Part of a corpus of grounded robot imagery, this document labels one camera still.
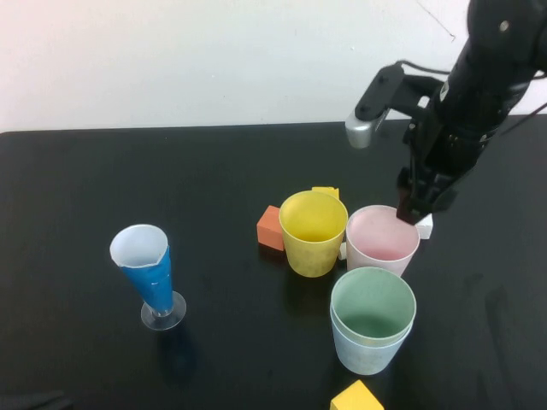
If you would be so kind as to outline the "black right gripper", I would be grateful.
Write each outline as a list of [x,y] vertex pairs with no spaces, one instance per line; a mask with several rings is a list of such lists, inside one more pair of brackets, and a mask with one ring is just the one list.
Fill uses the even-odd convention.
[[473,170],[514,106],[509,90],[473,87],[464,93],[443,84],[425,119],[405,136],[410,163],[397,176],[397,217],[415,226],[429,214],[448,210],[458,183]]

